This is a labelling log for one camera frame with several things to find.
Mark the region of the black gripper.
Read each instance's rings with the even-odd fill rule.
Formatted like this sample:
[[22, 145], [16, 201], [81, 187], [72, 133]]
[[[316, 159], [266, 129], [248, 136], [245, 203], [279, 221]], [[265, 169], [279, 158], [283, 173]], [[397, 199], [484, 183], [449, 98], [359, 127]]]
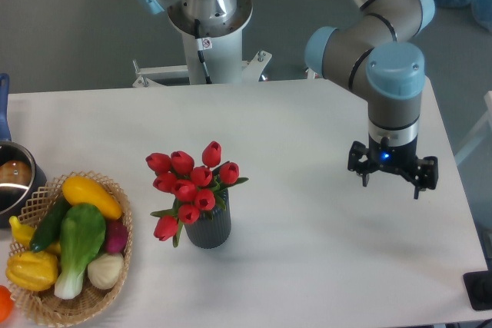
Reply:
[[375, 171], [409, 177], [414, 186], [414, 199], [420, 192], [434, 190], [438, 182], [438, 159], [435, 156], [418, 158], [417, 136], [404, 145], [392, 146], [387, 137], [376, 141], [369, 135], [369, 148], [360, 141], [351, 145], [347, 169], [354, 171], [366, 187], [370, 174]]

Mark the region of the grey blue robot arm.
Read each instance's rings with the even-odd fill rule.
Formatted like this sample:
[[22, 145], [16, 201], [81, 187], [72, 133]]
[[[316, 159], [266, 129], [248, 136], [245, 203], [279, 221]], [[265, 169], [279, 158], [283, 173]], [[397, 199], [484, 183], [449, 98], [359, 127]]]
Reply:
[[[246, 73], [242, 32], [251, 0], [137, 0], [166, 13], [180, 31], [192, 84], [239, 83]], [[363, 180], [375, 171], [401, 176], [416, 192], [438, 181], [435, 157], [416, 154], [424, 56], [411, 44], [435, 13], [434, 0], [354, 0], [362, 19], [350, 28], [318, 29], [304, 50], [307, 67], [368, 105], [368, 142], [354, 142], [347, 167]]]

